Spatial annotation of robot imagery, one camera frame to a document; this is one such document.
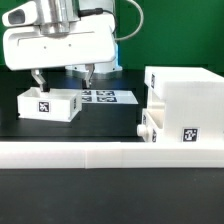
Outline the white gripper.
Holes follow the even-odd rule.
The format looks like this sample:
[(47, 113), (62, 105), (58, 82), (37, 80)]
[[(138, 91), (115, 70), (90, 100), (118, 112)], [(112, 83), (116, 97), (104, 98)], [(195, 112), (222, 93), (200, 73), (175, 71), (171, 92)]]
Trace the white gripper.
[(50, 91), (41, 68), (87, 64), (82, 88), (88, 89), (94, 64), (115, 59), (113, 28), (110, 15), (72, 22), (67, 35), (42, 35), (38, 26), (10, 28), (3, 35), (5, 64), (10, 70), (32, 69), (31, 75), (41, 92)]

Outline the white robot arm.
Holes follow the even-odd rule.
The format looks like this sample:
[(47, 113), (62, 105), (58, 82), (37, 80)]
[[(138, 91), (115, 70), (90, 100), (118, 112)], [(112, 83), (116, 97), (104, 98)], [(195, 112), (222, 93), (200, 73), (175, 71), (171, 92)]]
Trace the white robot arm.
[(81, 10), (77, 0), (29, 0), (2, 16), (3, 52), (10, 70), (29, 70), (43, 92), (44, 68), (83, 65), (84, 88), (98, 63), (116, 57), (115, 24), (101, 8)]

